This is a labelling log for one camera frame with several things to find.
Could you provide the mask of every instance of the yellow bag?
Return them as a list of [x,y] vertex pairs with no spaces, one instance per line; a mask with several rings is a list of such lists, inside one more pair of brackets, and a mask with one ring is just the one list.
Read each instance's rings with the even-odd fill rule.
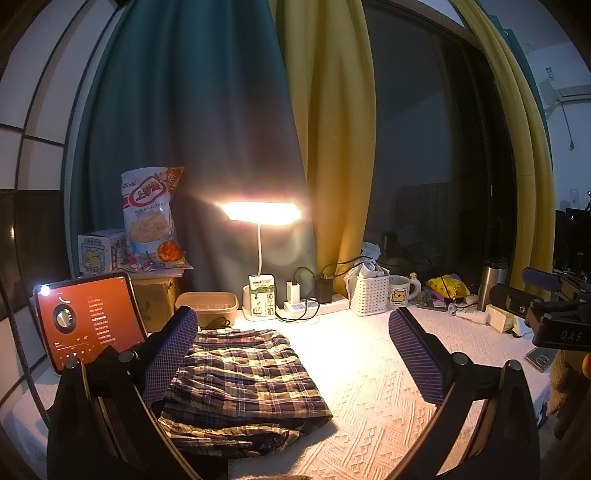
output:
[[441,280],[441,277],[427,280],[427,287],[443,295],[447,299],[449,298],[449,295],[447,294],[449,291],[452,300],[461,299],[470,294],[470,290],[468,290],[468,287],[466,287],[461,280],[457,280],[449,275],[444,275],[443,280]]

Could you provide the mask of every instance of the mug handle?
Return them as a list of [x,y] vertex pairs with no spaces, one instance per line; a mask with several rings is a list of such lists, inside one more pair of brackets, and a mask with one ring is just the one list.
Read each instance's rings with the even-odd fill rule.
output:
[[412,300],[421,291],[421,282],[419,282],[416,278],[413,278],[412,280],[410,280],[410,283],[411,283],[411,285],[414,285],[414,291],[412,293],[410,293],[410,289],[409,289],[408,299]]

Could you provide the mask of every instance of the snack bag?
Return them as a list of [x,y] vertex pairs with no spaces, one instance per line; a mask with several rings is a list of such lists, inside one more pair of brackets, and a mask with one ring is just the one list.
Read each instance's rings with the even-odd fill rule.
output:
[[447,295],[447,292],[449,291],[449,294],[452,296],[451,300],[461,299],[470,294],[470,290],[468,290],[468,287],[466,287],[464,282],[449,275],[444,275],[443,279],[441,279],[441,277],[436,277],[427,280],[427,287],[441,294],[445,298],[449,298]]
[[181,167],[146,167],[121,175],[123,217],[132,270],[191,268],[174,232],[170,199]]

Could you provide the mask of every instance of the black charger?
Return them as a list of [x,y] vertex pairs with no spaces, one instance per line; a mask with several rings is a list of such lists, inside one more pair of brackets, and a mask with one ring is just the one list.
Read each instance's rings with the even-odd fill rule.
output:
[[319,303],[330,303],[332,301],[332,284],[333,278],[317,278],[316,279],[316,300]]

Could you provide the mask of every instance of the tablet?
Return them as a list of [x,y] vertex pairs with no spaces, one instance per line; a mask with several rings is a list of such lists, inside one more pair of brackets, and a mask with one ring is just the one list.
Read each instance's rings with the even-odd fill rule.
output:
[[58,374],[72,357],[88,364],[109,345],[123,352],[146,338],[125,273],[40,285],[33,296],[47,356]]

